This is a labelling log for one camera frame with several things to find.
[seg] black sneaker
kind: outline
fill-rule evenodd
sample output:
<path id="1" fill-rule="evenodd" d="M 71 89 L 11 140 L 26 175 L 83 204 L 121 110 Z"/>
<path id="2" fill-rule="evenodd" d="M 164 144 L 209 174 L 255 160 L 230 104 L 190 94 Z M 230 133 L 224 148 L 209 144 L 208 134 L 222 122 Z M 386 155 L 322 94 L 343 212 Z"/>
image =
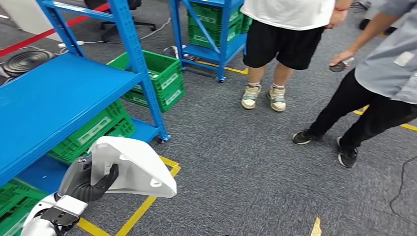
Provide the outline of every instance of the black sneaker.
<path id="1" fill-rule="evenodd" d="M 300 131 L 293 135 L 293 142 L 299 145 L 307 144 L 315 139 L 317 139 L 317 137 L 310 134 L 308 132 L 308 129 Z"/>
<path id="2" fill-rule="evenodd" d="M 337 145 L 339 146 L 340 150 L 339 150 L 339 162 L 340 164 L 342 164 L 342 166 L 346 167 L 346 168 L 352 168 L 355 166 L 356 164 L 356 158 L 357 158 L 357 149 L 343 149 L 340 146 L 340 140 L 342 139 L 342 137 L 339 137 L 336 139 Z"/>

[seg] office chair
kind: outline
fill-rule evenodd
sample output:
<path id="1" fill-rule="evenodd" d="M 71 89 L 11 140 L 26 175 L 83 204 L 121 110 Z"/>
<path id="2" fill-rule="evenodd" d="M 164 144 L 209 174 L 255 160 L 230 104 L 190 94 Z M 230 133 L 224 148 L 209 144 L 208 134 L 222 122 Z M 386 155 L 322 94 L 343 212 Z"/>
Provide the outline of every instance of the office chair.
<path id="1" fill-rule="evenodd" d="M 107 0 L 84 0 L 84 4 L 89 8 L 89 9 L 94 9 L 98 6 L 101 6 L 103 4 L 107 3 Z M 136 8 L 140 7 L 142 5 L 142 0 L 127 0 L 127 3 L 129 5 L 129 9 L 130 10 L 135 10 Z M 135 18 L 132 16 L 133 18 L 133 23 L 137 26 L 151 26 L 150 30 L 151 31 L 155 31 L 156 30 L 156 25 L 152 24 L 152 23 L 146 23 L 146 22 L 138 22 L 135 21 Z M 110 29 L 108 29 L 106 32 L 104 32 L 101 35 L 101 41 L 107 43 L 109 42 L 109 38 L 111 36 L 113 36 L 114 34 L 118 33 L 118 29 L 115 25 L 114 22 L 111 21 L 105 21 L 105 22 L 101 22 L 100 24 L 100 29 L 101 30 L 105 30 L 106 29 L 106 25 L 114 25 L 112 26 Z"/>

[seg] power strip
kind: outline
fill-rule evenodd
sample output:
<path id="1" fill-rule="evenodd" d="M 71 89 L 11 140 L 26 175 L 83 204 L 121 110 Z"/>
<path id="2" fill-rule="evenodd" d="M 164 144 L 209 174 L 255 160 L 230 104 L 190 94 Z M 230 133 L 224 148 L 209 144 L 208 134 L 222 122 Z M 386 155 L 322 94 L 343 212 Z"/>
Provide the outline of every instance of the power strip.
<path id="1" fill-rule="evenodd" d="M 78 45 L 84 45 L 85 42 L 84 41 L 77 41 L 77 44 Z M 60 43 L 60 44 L 58 44 L 58 47 L 59 48 L 66 48 L 66 45 L 64 43 Z"/>

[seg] black glove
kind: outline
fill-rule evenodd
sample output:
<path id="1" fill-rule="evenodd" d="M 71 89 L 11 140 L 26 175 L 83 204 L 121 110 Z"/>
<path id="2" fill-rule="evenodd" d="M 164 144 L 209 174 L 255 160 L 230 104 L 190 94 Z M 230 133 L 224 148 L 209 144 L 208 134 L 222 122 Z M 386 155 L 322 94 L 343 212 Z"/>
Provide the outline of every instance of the black glove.
<path id="1" fill-rule="evenodd" d="M 114 164 L 110 173 L 103 177 L 96 185 L 91 186 L 91 167 L 79 176 L 79 184 L 66 194 L 83 202 L 93 202 L 100 199 L 119 177 L 119 166 Z"/>

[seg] blue metal shelf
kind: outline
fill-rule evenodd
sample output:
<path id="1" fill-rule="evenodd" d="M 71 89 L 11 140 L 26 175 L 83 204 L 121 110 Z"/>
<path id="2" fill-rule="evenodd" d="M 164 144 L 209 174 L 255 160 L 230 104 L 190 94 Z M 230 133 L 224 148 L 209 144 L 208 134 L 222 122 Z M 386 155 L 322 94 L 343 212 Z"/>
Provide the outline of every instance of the blue metal shelf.
<path id="1" fill-rule="evenodd" d="M 138 74 L 65 54 L 0 87 L 0 113 L 7 114 L 0 116 L 0 186 L 140 81 Z"/>
<path id="2" fill-rule="evenodd" d="M 225 7 L 225 0 L 189 0 L 190 2 L 196 2 L 206 5 L 213 5 L 213 6 L 219 6 L 219 7 Z M 231 0 L 230 2 L 230 8 L 235 9 L 236 7 L 242 5 L 244 0 Z"/>
<path id="3" fill-rule="evenodd" d="M 173 26 L 173 31 L 174 31 L 174 42 L 178 51 L 178 56 L 182 62 L 182 65 L 184 65 L 184 63 L 188 63 L 188 64 L 216 70 L 218 81 L 223 82 L 226 79 L 226 77 L 224 76 L 226 65 L 245 47 L 246 34 L 241 34 L 238 37 L 236 37 L 234 40 L 232 40 L 232 42 L 227 43 L 228 28 L 223 27 L 221 35 L 220 35 L 221 46 L 218 48 L 215 45 L 213 39 L 210 37 L 206 28 L 200 21 L 199 17 L 197 17 L 197 14 L 191 7 L 190 3 L 196 2 L 196 3 L 206 4 L 206 5 L 222 7 L 223 16 L 222 16 L 221 25 L 228 26 L 229 18 L 230 18 L 230 14 L 232 10 L 236 9 L 236 7 L 241 6 L 244 0 L 182 0 L 190 16 L 195 20 L 198 27 L 203 32 L 205 38 L 210 43 L 211 49 L 200 47 L 200 46 L 195 46 L 195 45 L 187 45 L 184 49 L 182 48 L 183 43 L 181 39 L 181 28 L 180 28 L 180 21 L 179 21 L 179 1 L 180 0 L 170 0 L 170 6 L 171 6 L 170 9 L 171 9 L 171 17 L 172 17 L 172 26 Z M 208 66 L 208 65 L 197 63 L 194 61 L 186 60 L 183 57 L 184 54 L 191 54 L 200 58 L 207 59 L 211 62 L 218 64 L 218 67 Z"/>
<path id="4" fill-rule="evenodd" d="M 0 87 L 0 186 L 20 173 L 34 186 L 56 190 L 67 166 L 43 156 L 136 84 L 144 91 L 154 124 L 133 119 L 137 131 L 132 137 L 168 140 L 127 1 L 108 0 L 112 14 L 36 1 L 69 53 Z M 58 9 L 114 21 L 133 72 L 85 58 Z"/>
<path id="5" fill-rule="evenodd" d="M 228 45 L 226 49 L 226 61 L 225 64 L 227 65 L 240 51 L 243 50 L 245 47 L 246 42 L 246 34 L 238 35 L 234 38 Z M 194 55 L 200 58 L 204 58 L 210 61 L 220 61 L 220 55 L 213 49 L 200 47 L 196 45 L 188 44 L 184 49 L 183 52 L 186 54 Z"/>

